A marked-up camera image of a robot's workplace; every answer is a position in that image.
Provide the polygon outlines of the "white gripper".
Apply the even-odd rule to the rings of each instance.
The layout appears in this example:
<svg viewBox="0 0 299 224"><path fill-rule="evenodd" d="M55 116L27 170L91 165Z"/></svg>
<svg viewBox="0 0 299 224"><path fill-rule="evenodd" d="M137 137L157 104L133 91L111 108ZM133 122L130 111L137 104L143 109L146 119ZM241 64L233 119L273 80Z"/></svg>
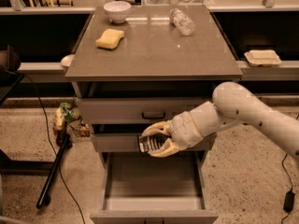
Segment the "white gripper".
<svg viewBox="0 0 299 224"><path fill-rule="evenodd" d="M166 136L171 134L172 139L167 138L159 149L149 151L151 157L155 158L165 158L174 155L180 152L181 148L194 147L204 139L192 115L187 111L174 116L171 123L168 120L150 125L143 131L142 136L153 136L158 133Z"/></svg>

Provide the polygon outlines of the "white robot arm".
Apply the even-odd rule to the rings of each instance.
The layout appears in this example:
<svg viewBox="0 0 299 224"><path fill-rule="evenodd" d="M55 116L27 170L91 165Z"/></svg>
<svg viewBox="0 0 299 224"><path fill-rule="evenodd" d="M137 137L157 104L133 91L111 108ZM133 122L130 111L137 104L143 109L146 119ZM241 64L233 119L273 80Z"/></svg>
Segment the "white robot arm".
<svg viewBox="0 0 299 224"><path fill-rule="evenodd" d="M299 120L272 109L234 82L217 86L210 102L150 125L138 137L139 149L152 157L168 157L241 123L254 127L299 161Z"/></svg>

